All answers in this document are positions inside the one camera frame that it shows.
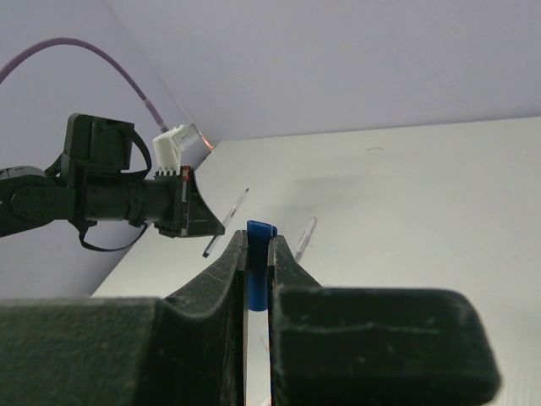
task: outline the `blue cap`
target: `blue cap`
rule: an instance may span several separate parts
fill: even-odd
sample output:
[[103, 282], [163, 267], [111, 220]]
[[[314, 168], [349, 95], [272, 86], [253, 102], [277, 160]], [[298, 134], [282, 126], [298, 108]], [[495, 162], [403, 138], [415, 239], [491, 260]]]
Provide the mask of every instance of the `blue cap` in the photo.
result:
[[249, 220], [246, 231], [248, 235], [249, 309], [252, 311], [264, 311], [267, 310], [269, 304], [267, 298], [269, 242], [278, 235], [278, 229], [264, 222]]

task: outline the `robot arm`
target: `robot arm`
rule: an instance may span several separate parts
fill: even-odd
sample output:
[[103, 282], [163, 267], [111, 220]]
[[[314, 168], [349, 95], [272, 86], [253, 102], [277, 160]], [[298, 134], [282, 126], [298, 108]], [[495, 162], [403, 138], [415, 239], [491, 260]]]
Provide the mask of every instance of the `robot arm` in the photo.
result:
[[[147, 169], [126, 173], [132, 145]], [[150, 153], [132, 123], [83, 114], [69, 118], [64, 151], [42, 171], [0, 170], [0, 237], [68, 220], [84, 235], [100, 220], [153, 222], [167, 237], [221, 235], [225, 229], [201, 198], [191, 167], [150, 171]]]

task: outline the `white surface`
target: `white surface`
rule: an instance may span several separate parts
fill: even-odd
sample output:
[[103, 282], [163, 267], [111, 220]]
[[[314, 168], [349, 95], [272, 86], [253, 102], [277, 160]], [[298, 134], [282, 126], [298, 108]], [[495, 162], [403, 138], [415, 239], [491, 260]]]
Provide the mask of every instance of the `white surface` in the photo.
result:
[[173, 137], [184, 129], [183, 125], [175, 127], [152, 140], [158, 170], [180, 173], [180, 148], [174, 142]]
[[107, 0], [219, 140], [541, 114], [539, 0]]
[[[474, 303], [505, 379], [495, 404], [541, 404], [541, 118], [219, 144], [197, 171], [223, 218], [250, 187], [209, 260], [208, 239], [151, 231], [97, 290], [165, 296], [214, 260], [249, 219], [294, 247], [323, 285], [450, 288]], [[266, 314], [250, 314], [249, 404], [268, 396]]]
[[[89, 41], [115, 58], [156, 104], [167, 123], [184, 116], [145, 55], [103, 1], [11, 0], [0, 2], [0, 66], [26, 47], [55, 36]], [[122, 76], [96, 55], [54, 47], [23, 62], [0, 86], [0, 168], [45, 169], [62, 152], [74, 112], [135, 123], [149, 144], [158, 128]], [[134, 169], [143, 160], [134, 153]], [[118, 247], [137, 234], [127, 224], [100, 225], [94, 244]], [[97, 254], [80, 247], [77, 230], [55, 222], [0, 240], [0, 297], [92, 294], [123, 252]]]

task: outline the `pen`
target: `pen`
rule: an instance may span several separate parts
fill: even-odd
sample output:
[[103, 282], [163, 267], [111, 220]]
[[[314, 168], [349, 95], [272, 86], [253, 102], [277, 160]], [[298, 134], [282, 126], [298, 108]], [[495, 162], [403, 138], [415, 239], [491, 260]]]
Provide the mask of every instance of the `pen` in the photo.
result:
[[316, 217], [313, 217], [312, 220], [310, 220], [308, 226], [306, 227], [306, 230], [303, 233], [303, 236], [298, 241], [297, 249], [295, 250], [295, 261], [299, 262], [301, 257], [303, 256], [304, 250], [306, 250], [306, 247], [308, 246], [308, 242], [310, 241], [310, 237], [312, 237], [312, 234], [314, 233], [315, 225], [317, 224], [318, 219]]
[[[249, 190], [250, 188], [246, 188], [246, 190], [238, 198], [237, 203], [235, 203], [233, 207], [231, 208], [231, 210], [227, 213], [227, 216], [224, 219], [224, 221], [221, 222], [224, 228], [227, 228], [227, 226], [229, 225], [229, 223], [231, 222], [235, 214], [237, 214], [238, 208], [243, 204], [244, 199], [246, 198], [246, 195], [248, 194]], [[210, 255], [210, 252], [212, 251], [212, 249], [214, 249], [214, 246], [216, 245], [220, 237], [221, 237], [220, 235], [215, 235], [214, 237], [212, 237], [212, 240], [206, 246], [205, 251], [203, 251], [204, 258], [207, 258]]]

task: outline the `purple cable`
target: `purple cable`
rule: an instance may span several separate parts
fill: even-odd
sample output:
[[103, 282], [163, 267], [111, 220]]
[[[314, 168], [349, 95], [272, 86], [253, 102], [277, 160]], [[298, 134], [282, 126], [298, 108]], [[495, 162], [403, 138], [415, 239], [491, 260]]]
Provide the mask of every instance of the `purple cable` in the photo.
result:
[[35, 53], [38, 53], [39, 51], [43, 51], [44, 49], [55, 47], [57, 45], [72, 45], [75, 47], [81, 47], [88, 51], [93, 52], [94, 54], [108, 61], [122, 75], [122, 77], [126, 79], [129, 85], [132, 86], [132, 88], [135, 90], [135, 92], [137, 93], [141, 101], [143, 101], [143, 103], [145, 104], [145, 107], [148, 109], [148, 111], [152, 115], [154, 121], [156, 121], [156, 124], [158, 124], [158, 126], [160, 127], [160, 130], [162, 132], [169, 130], [169, 128], [163, 122], [163, 118], [161, 118], [160, 113], [158, 113], [158, 111], [154, 107], [154, 104], [152, 104], [152, 101], [150, 101], [146, 97], [146, 94], [143, 93], [141, 88], [137, 86], [137, 84], [132, 79], [132, 77], [128, 74], [128, 72], [124, 70], [122, 66], [118, 64], [117, 61], [111, 58], [107, 53], [103, 52], [100, 48], [95, 47], [88, 42], [77, 40], [75, 38], [66, 38], [66, 37], [51, 38], [50, 40], [44, 40], [42, 42], [38, 42], [37, 44], [29, 48], [26, 48], [15, 58], [13, 58], [8, 63], [6, 63], [6, 65], [2, 68], [2, 70], [0, 70], [0, 84], [2, 84], [2, 82], [5, 81], [5, 79], [9, 76], [9, 74], [11, 74], [15, 70], [15, 68], [17, 68], [20, 64], [22, 64], [22, 62], [24, 62], [26, 59], [28, 59]]

